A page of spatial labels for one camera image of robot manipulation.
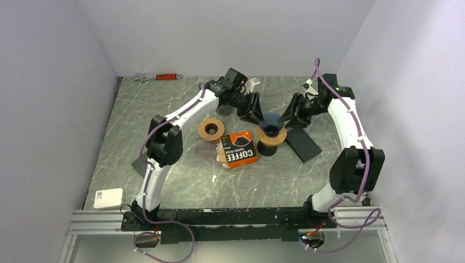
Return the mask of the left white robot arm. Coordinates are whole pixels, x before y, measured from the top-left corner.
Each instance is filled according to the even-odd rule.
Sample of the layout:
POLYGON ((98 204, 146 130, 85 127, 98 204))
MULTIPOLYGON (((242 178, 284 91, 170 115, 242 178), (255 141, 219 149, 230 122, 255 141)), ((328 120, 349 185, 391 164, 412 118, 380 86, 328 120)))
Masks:
POLYGON ((222 105, 236 109, 240 120, 258 124, 263 120, 259 103, 259 92, 254 87, 260 84, 258 78, 248 78, 230 68, 218 80, 200 83, 199 92, 185 105, 162 117, 155 115, 140 153, 146 153, 143 161, 147 165, 143 188, 135 199, 142 210, 136 215, 136 223, 143 230, 154 228, 161 202, 161 191, 170 167, 183 154, 183 135, 207 113, 222 105))

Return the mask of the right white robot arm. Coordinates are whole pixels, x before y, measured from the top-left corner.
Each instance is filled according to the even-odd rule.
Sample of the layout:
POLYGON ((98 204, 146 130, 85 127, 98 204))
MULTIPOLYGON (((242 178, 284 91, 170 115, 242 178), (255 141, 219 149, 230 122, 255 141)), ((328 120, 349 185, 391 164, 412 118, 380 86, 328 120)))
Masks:
POLYGON ((314 116, 324 113, 336 126, 341 153, 330 169, 328 183, 311 196, 312 207, 302 212, 308 227, 323 221, 323 211, 344 200, 358 202, 364 193, 373 191, 385 160, 384 151, 374 147, 362 127, 352 89, 339 85, 335 74, 318 77, 316 87, 307 79, 279 120, 294 131, 310 126, 314 116))

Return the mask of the blue ribbed glass dripper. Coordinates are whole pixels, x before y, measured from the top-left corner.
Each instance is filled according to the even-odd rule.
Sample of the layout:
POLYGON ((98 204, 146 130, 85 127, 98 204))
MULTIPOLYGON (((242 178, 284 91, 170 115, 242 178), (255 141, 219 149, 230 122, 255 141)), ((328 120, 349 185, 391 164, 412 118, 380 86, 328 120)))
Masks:
POLYGON ((279 122, 281 117, 278 113, 266 113, 264 119, 258 124, 261 131, 270 138, 277 137, 280 130, 284 127, 284 122, 279 122))

